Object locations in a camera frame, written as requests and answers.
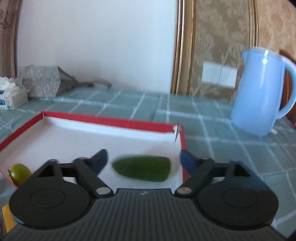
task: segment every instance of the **pitcher handle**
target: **pitcher handle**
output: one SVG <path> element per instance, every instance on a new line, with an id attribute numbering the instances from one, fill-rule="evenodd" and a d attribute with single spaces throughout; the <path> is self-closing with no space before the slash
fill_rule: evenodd
<path id="1" fill-rule="evenodd" d="M 278 112 L 276 119 L 280 119 L 285 116 L 294 106 L 296 102 L 296 65 L 286 57 L 283 57 L 285 69 L 290 73 L 292 77 L 292 92 L 287 104 Z"/>

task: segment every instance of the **ribbed black surface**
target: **ribbed black surface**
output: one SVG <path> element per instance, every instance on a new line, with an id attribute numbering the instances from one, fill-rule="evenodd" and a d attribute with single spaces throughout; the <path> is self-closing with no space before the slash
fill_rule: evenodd
<path id="1" fill-rule="evenodd" d="M 170 190 L 120 189 L 111 198 L 98 199 L 77 222 L 54 230 L 18 226 L 3 241 L 276 241 L 275 230 L 228 230 L 204 218 L 189 199 Z"/>

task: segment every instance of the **green vegetable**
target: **green vegetable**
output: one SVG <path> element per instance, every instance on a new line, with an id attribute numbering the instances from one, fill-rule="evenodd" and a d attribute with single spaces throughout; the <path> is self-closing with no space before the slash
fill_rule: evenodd
<path id="1" fill-rule="evenodd" d="M 150 182 L 164 182 L 170 175 L 171 166 L 171 160 L 163 156 L 126 157 L 112 163 L 118 174 Z"/>
<path id="2" fill-rule="evenodd" d="M 26 181 L 31 175 L 31 171 L 23 164 L 15 164 L 10 170 L 8 170 L 9 175 L 13 183 L 19 187 L 24 181 Z"/>

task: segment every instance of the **tissue box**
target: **tissue box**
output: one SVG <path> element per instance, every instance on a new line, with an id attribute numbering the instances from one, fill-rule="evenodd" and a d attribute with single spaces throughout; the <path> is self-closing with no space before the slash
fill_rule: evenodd
<path id="1" fill-rule="evenodd" d="M 0 90 L 0 110 L 13 110 L 28 101 L 26 88 L 22 85 Z"/>

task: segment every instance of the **blue pitcher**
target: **blue pitcher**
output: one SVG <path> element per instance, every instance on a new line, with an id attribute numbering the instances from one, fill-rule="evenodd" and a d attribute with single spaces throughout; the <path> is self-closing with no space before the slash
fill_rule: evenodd
<path id="1" fill-rule="evenodd" d="M 258 136 L 271 132 L 277 119 L 285 116 L 296 101 L 296 65 L 287 57 L 262 48 L 242 52 L 244 72 L 230 118 L 234 125 Z M 279 110 L 287 70 L 292 77 L 292 93 Z"/>

